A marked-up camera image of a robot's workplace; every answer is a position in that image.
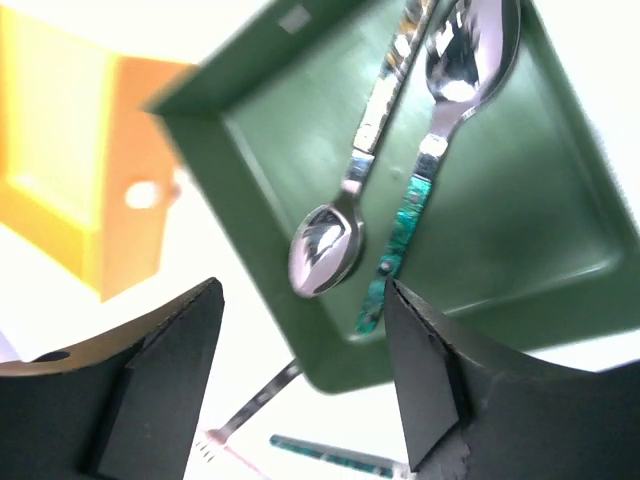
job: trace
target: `orange box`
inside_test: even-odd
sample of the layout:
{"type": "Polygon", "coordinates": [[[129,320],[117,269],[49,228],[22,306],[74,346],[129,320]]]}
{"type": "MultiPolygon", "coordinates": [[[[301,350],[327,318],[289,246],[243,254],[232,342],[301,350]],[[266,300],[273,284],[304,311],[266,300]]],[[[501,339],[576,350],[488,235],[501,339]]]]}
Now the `orange box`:
{"type": "Polygon", "coordinates": [[[0,222],[102,301],[158,270],[177,157],[141,107],[190,68],[0,7],[0,222]]]}

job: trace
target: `white sticker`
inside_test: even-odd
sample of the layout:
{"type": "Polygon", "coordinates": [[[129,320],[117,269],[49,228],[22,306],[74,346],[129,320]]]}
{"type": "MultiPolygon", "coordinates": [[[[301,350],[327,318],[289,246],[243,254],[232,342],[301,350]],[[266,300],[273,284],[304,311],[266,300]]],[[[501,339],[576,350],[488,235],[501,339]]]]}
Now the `white sticker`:
{"type": "Polygon", "coordinates": [[[300,4],[289,10],[284,17],[280,19],[280,25],[289,35],[298,33],[311,20],[311,14],[300,4]]]}

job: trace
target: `green box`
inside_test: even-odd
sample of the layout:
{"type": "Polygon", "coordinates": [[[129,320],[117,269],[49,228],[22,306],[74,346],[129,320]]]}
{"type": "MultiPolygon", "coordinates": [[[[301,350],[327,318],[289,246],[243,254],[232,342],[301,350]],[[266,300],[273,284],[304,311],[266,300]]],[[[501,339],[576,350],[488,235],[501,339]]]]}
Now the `green box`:
{"type": "MultiPolygon", "coordinates": [[[[357,271],[299,298],[289,242],[338,191],[403,3],[277,1],[154,109],[325,392],[392,378],[384,328],[361,338],[354,327],[429,126],[423,65],[362,197],[357,271]],[[282,19],[300,6],[310,20],[288,33],[282,19]]],[[[529,350],[638,325],[640,262],[632,222],[528,2],[522,21],[513,74],[453,141],[399,278],[465,325],[529,350]]]]}

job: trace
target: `yellow container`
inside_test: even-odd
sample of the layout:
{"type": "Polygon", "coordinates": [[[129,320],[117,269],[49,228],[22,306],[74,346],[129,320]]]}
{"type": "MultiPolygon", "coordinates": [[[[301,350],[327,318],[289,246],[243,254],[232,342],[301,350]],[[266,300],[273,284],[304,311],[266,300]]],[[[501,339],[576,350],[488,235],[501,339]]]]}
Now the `yellow container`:
{"type": "Polygon", "coordinates": [[[189,68],[0,7],[0,222],[103,301],[158,270],[176,156],[140,108],[189,68]]]}

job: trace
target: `teal spoon handle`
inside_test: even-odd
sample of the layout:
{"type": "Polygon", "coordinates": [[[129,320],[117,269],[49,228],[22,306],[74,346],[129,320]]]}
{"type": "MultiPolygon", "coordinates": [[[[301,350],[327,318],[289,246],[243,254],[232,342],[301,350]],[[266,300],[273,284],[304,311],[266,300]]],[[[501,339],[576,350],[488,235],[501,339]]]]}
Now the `teal spoon handle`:
{"type": "Polygon", "coordinates": [[[396,276],[400,271],[405,251],[429,200],[438,166],[447,146],[446,138],[432,133],[429,133],[420,145],[420,153],[407,192],[393,222],[391,238],[378,261],[378,268],[369,284],[364,305],[358,316],[356,330],[361,334],[371,333],[378,325],[382,315],[386,278],[388,275],[396,276]]]}

